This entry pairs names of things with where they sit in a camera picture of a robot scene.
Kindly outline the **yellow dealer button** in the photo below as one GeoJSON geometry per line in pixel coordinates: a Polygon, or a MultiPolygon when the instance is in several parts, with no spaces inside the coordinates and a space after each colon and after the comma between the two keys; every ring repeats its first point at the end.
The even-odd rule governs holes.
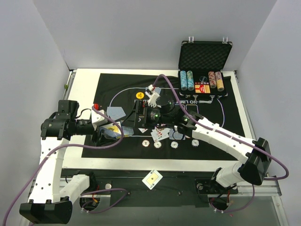
{"type": "Polygon", "coordinates": [[[137,92],[135,96],[136,96],[137,99],[143,99],[144,98],[144,93],[143,92],[137,92]]]}

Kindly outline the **blue playing card deck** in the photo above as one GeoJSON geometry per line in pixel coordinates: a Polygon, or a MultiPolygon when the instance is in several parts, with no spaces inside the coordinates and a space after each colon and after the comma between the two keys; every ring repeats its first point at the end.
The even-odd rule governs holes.
{"type": "Polygon", "coordinates": [[[98,130],[100,132],[108,135],[111,138],[120,139],[121,138],[120,128],[121,128],[121,124],[120,124],[120,122],[117,122],[117,125],[113,124],[113,123],[102,125],[102,126],[98,127],[98,130]]]}

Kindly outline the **red white chip stack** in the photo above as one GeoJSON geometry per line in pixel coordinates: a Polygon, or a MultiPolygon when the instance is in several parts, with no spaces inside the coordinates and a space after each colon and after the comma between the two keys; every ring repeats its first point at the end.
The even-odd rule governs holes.
{"type": "Polygon", "coordinates": [[[150,142],[149,142],[148,140],[144,140],[144,141],[142,142],[142,145],[143,145],[144,147],[148,147],[148,146],[150,145],[150,142]]]}

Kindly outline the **grey white chip stack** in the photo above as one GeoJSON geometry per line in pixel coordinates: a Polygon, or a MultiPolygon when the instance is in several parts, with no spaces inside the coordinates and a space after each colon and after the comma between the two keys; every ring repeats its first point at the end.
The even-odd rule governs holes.
{"type": "Polygon", "coordinates": [[[157,142],[154,143],[154,147],[156,149],[159,149],[161,146],[162,146],[162,143],[160,141],[157,141],[157,142]]]}

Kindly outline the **blue white chip stack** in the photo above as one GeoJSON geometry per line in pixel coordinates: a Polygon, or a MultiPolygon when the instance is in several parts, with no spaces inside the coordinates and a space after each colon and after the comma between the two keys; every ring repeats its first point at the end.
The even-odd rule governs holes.
{"type": "Polygon", "coordinates": [[[171,146],[172,148],[176,149],[176,148],[178,148],[178,145],[179,145],[179,144],[178,144],[176,141],[172,141],[170,146],[171,146]]]}

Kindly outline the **ace of spades card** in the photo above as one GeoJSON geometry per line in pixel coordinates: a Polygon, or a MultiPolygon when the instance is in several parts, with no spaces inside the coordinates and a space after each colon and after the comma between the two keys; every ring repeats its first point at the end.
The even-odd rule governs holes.
{"type": "Polygon", "coordinates": [[[151,170],[143,179],[142,182],[152,190],[163,176],[157,170],[151,170]]]}

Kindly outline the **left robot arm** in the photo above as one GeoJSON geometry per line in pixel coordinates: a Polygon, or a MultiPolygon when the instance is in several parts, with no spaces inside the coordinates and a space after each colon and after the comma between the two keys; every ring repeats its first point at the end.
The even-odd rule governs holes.
{"type": "Polygon", "coordinates": [[[72,147],[72,136],[92,135],[97,145],[82,147],[94,150],[112,148],[125,136],[122,126],[105,111],[92,108],[91,118],[80,120],[78,108],[77,101],[60,100],[58,110],[41,125],[40,163],[31,177],[35,184],[28,201],[19,209],[19,213],[33,224],[67,224],[80,195],[97,192],[93,173],[74,175],[63,189],[60,188],[65,151],[72,147]]]}

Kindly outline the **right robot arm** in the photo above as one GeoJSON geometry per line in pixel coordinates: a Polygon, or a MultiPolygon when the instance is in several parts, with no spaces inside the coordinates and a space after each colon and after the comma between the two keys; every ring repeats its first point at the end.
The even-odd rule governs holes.
{"type": "Polygon", "coordinates": [[[148,100],[137,101],[138,123],[146,128],[163,125],[192,139],[204,141],[234,157],[237,162],[219,167],[210,180],[211,189],[220,193],[238,182],[246,181],[260,186],[271,163],[269,144],[260,138],[241,137],[206,117],[187,111],[183,105],[175,106],[171,97],[161,96],[149,85],[145,89],[148,100]]]}

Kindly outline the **black poker table mat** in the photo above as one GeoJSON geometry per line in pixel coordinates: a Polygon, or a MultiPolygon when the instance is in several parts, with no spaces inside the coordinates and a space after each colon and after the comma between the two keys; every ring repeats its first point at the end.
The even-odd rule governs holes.
{"type": "MultiPolygon", "coordinates": [[[[93,102],[106,109],[108,106],[122,107],[126,114],[133,109],[136,93],[153,84],[155,76],[129,74],[101,74],[98,80],[93,102]]],[[[243,130],[240,114],[231,83],[231,77],[226,77],[226,97],[214,100],[211,104],[196,104],[190,102],[187,110],[199,112],[213,123],[222,125],[225,129],[238,135],[246,136],[243,130]]],[[[177,159],[177,160],[214,160],[233,161],[234,157],[226,152],[200,141],[198,147],[191,145],[191,139],[178,141],[178,148],[174,149],[171,139],[161,141],[159,149],[154,147],[150,131],[142,133],[135,129],[132,137],[123,138],[122,142],[105,150],[84,149],[84,158],[122,158],[122,159],[177,159]],[[144,147],[142,142],[148,140],[150,145],[144,147]]]]}

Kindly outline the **blue chip row left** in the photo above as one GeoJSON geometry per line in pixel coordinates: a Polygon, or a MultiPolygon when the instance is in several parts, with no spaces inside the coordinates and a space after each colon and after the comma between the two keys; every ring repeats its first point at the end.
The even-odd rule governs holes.
{"type": "Polygon", "coordinates": [[[187,74],[185,71],[180,71],[180,86],[182,91],[188,89],[187,74]]]}

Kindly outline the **blue chip row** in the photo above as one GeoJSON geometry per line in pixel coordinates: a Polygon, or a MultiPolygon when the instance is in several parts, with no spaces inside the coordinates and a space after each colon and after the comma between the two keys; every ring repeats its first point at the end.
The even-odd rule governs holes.
{"type": "Polygon", "coordinates": [[[187,76],[188,90],[193,91],[194,90],[193,72],[192,71],[187,71],[186,76],[187,76]]]}
{"type": "Polygon", "coordinates": [[[180,71],[180,86],[182,91],[188,89],[187,74],[185,71],[180,71]]]}

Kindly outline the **red orange card deck box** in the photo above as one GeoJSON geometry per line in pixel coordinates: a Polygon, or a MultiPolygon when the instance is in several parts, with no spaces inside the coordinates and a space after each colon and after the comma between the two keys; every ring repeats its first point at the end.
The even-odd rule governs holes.
{"type": "Polygon", "coordinates": [[[210,94],[210,86],[205,84],[195,85],[195,92],[201,94],[210,94]]]}

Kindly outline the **red chip row in case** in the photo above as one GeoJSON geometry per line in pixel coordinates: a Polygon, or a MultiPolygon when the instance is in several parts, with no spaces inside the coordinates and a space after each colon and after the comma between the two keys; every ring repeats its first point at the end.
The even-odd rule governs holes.
{"type": "Polygon", "coordinates": [[[216,79],[215,79],[215,73],[213,71],[208,72],[208,78],[209,78],[209,84],[210,88],[214,89],[216,88],[216,79]]]}

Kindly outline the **tan chip row in case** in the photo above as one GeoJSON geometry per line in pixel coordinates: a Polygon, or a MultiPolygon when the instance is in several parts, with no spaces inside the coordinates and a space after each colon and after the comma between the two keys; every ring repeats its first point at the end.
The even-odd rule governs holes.
{"type": "Polygon", "coordinates": [[[224,91],[224,84],[221,72],[215,72],[216,86],[218,91],[224,91]]]}

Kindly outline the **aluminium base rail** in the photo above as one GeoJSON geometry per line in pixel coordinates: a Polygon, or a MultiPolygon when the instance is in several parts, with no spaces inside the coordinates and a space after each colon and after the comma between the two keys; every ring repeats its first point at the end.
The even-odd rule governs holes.
{"type": "MultiPolygon", "coordinates": [[[[259,196],[281,196],[281,190],[277,181],[264,181],[261,186],[254,186],[259,196]]],[[[252,194],[252,185],[247,182],[240,182],[236,189],[239,195],[252,194]]]]}

